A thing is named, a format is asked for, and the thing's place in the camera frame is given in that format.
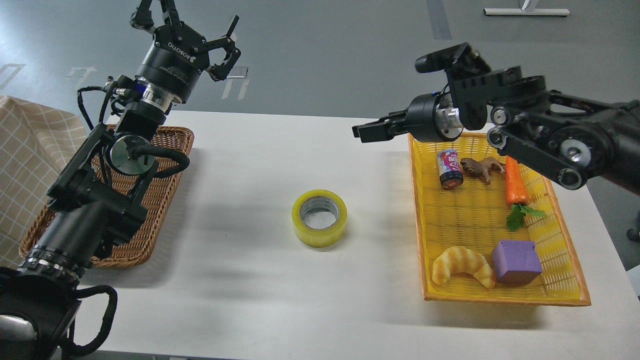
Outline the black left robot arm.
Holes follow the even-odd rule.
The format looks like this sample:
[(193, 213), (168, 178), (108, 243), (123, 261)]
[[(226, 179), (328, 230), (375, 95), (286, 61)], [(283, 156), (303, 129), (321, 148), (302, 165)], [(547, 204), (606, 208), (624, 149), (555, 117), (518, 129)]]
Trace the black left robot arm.
[(173, 0), (160, 2), (163, 24), (155, 26), (151, 4), (142, 0), (130, 19), (153, 37), (137, 75), (78, 89), (88, 124), (83, 92), (105, 94), (98, 123), (46, 192), (55, 212), (50, 226), (16, 269), (1, 269), (4, 360), (48, 360), (57, 349), (83, 357), (106, 341), (117, 291), (78, 289), (80, 279), (93, 257), (110, 257), (137, 234), (153, 180), (188, 168), (185, 153), (152, 144), (172, 106), (186, 103), (202, 73), (226, 80), (242, 54), (233, 39), (238, 16), (222, 37), (208, 40), (179, 18)]

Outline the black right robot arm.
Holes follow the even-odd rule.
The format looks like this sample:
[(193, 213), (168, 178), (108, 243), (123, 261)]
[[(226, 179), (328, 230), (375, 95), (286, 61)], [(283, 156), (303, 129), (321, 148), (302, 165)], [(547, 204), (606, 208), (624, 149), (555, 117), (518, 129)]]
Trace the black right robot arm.
[(466, 42), (423, 55), (414, 68), (444, 71), (446, 87), (353, 126), (355, 138), (384, 142), (409, 133), (420, 142), (452, 142), (492, 123), (487, 142), (499, 155), (565, 189), (602, 177), (639, 193), (638, 100), (607, 103), (547, 89), (544, 76), (524, 77), (519, 66), (492, 70)]

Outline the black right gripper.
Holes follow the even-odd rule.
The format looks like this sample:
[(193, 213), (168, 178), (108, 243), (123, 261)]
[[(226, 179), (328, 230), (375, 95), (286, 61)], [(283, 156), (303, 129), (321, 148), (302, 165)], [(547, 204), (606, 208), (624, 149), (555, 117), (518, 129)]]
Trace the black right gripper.
[(462, 134), (462, 121), (449, 93), (430, 93), (414, 98), (407, 111), (389, 112), (351, 129), (362, 143), (391, 141), (407, 133), (420, 142), (453, 142)]

